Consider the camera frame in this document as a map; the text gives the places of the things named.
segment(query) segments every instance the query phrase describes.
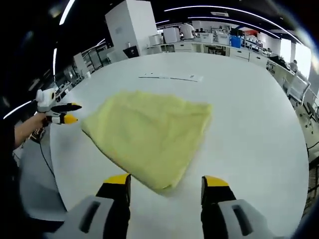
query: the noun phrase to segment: window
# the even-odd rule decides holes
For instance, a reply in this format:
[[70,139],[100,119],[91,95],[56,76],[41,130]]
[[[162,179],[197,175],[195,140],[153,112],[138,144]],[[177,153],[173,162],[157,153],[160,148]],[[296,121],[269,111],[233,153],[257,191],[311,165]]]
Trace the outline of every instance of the window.
[[311,67],[310,49],[297,43],[295,60],[297,61],[298,70],[308,79]]
[[281,39],[280,41],[280,55],[286,62],[290,62],[291,55],[291,41],[287,39]]

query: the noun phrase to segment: white table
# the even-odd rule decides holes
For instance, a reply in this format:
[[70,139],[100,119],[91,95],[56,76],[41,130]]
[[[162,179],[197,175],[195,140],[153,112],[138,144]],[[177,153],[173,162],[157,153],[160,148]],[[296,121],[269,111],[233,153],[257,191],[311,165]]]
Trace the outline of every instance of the white table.
[[[204,78],[202,82],[138,78],[149,72]],[[82,105],[74,115],[83,119],[107,97],[124,90],[175,94],[213,104],[205,140],[168,196],[132,178],[128,239],[203,238],[203,175],[226,180],[237,199],[245,199],[267,218],[273,233],[288,235],[297,227],[308,189],[306,144],[294,109],[266,69],[202,53],[148,55],[100,69],[63,101]],[[96,194],[103,180],[124,173],[82,132],[80,123],[51,125],[51,156],[67,210]]]

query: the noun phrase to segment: blue bin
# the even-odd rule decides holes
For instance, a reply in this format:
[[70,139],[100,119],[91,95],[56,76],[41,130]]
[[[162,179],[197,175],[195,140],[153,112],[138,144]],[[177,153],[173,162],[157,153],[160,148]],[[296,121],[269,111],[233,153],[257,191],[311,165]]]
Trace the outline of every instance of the blue bin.
[[241,38],[237,36],[231,36],[230,43],[231,43],[231,46],[240,48]]

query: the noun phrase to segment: person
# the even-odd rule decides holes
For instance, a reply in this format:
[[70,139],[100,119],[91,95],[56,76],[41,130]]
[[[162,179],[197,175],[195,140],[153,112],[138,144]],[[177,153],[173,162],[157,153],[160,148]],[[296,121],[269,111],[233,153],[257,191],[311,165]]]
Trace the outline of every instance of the person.
[[33,221],[24,213],[20,196],[18,167],[12,156],[18,148],[36,129],[43,127],[46,115],[37,113],[24,123],[14,127],[6,118],[0,120],[1,133],[1,166],[0,177],[2,187],[2,233],[8,238],[40,238],[41,233],[33,225]]
[[184,23],[180,27],[181,33],[183,33],[184,39],[193,39],[195,34],[195,28],[192,25],[189,25],[188,23]]
[[289,66],[290,66],[290,69],[293,71],[293,72],[297,72],[298,71],[298,66],[297,66],[297,61],[294,60],[293,62],[289,63]]

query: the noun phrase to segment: yellow towel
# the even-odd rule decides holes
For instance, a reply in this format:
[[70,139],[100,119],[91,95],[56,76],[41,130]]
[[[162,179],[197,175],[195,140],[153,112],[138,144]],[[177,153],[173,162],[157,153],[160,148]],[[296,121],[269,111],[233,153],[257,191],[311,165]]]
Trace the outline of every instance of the yellow towel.
[[121,92],[84,119],[82,129],[114,163],[159,191],[182,178],[211,109],[172,95]]

